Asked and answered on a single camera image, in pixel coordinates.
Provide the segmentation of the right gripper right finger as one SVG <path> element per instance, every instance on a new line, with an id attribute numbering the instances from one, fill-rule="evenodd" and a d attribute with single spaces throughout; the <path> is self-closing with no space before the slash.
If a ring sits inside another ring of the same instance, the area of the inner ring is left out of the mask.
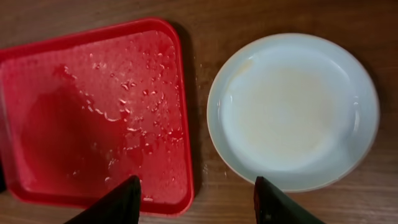
<path id="1" fill-rule="evenodd" d="M 260 176 L 254 186 L 254 210 L 257 224 L 325 224 Z"/>

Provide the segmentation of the light blue plate top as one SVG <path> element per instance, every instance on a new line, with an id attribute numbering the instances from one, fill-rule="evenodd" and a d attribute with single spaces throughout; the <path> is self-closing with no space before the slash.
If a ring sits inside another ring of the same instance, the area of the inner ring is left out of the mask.
<path id="1" fill-rule="evenodd" d="M 227 166 L 284 192 L 341 180 L 367 156 L 380 121 L 368 71 L 314 35 L 275 34 L 232 55 L 217 73 L 206 118 Z"/>

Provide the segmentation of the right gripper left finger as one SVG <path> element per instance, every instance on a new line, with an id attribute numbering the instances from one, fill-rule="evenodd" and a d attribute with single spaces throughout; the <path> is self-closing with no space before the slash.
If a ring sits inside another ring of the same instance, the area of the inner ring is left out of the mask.
<path id="1" fill-rule="evenodd" d="M 141 184 L 131 176 L 65 224 L 138 224 Z"/>

